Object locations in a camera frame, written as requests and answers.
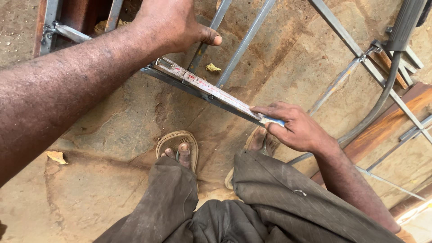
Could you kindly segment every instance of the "welding cable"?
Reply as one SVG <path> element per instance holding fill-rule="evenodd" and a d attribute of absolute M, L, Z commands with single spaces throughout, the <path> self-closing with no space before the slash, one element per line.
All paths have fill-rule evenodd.
<path fill-rule="evenodd" d="M 373 121 L 374 117 L 377 115 L 378 111 L 382 108 L 385 101 L 387 100 L 388 96 L 390 95 L 390 91 L 393 88 L 394 82 L 396 80 L 397 71 L 399 69 L 399 62 L 400 62 L 400 56 L 402 52 L 395 51 L 393 54 L 393 60 L 391 62 L 390 72 L 388 74 L 387 81 L 384 86 L 384 90 L 382 91 L 378 101 L 372 108 L 372 110 L 369 112 L 369 114 L 351 131 L 343 135 L 341 138 L 337 140 L 339 144 L 345 142 L 346 140 L 350 139 L 354 135 L 356 135 L 359 132 L 362 132 L 369 124 Z M 313 156 L 312 153 L 305 153 L 303 155 L 300 155 L 299 157 L 289 161 L 287 164 L 293 165 L 297 162 L 300 162 L 304 159 L 307 159 L 309 157 Z"/>

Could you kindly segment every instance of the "measuring tape blade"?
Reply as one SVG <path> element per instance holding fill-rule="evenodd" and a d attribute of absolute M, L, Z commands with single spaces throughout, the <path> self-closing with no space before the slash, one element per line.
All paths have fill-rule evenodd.
<path fill-rule="evenodd" d="M 247 104 L 243 103 L 242 101 L 238 100 L 237 98 L 233 97 L 227 92 L 219 89 L 218 87 L 210 84 L 204 79 L 192 74 L 188 70 L 174 63 L 173 61 L 167 58 L 158 58 L 158 60 L 156 60 L 155 65 L 158 65 L 165 71 L 179 77 L 180 79 L 188 81 L 190 84 L 196 86 L 198 89 L 201 89 L 206 93 L 209 93 L 214 97 L 217 97 L 218 99 L 224 101 L 228 105 L 234 106 L 235 108 L 239 109 L 243 113 L 246 113 L 257 120 L 261 121 L 263 119 L 264 116 L 263 114 L 251 112 Z"/>

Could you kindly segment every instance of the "forearm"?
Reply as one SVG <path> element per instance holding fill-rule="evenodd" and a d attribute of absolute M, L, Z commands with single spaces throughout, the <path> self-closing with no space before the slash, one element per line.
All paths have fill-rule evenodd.
<path fill-rule="evenodd" d="M 132 23 L 1 71 L 0 187 L 154 60 L 161 51 L 152 36 Z"/>
<path fill-rule="evenodd" d="M 315 154 L 327 189 L 393 233 L 400 226 L 338 145 Z"/>

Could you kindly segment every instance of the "fingernail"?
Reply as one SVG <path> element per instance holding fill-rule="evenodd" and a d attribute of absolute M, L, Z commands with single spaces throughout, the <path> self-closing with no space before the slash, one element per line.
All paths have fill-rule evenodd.
<path fill-rule="evenodd" d="M 215 37 L 215 40 L 213 41 L 213 44 L 215 44 L 215 45 L 220 45 L 220 44 L 222 44 L 222 37 L 221 36 L 216 36 Z"/>

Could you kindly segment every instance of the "pinstriped trousers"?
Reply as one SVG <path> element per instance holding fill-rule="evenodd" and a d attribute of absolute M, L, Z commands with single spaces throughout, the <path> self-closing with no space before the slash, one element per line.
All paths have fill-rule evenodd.
<path fill-rule="evenodd" d="M 403 242 L 292 166 L 251 151 L 235 155 L 238 200 L 209 200 L 196 212 L 196 175 L 156 161 L 134 211 L 95 243 Z"/>

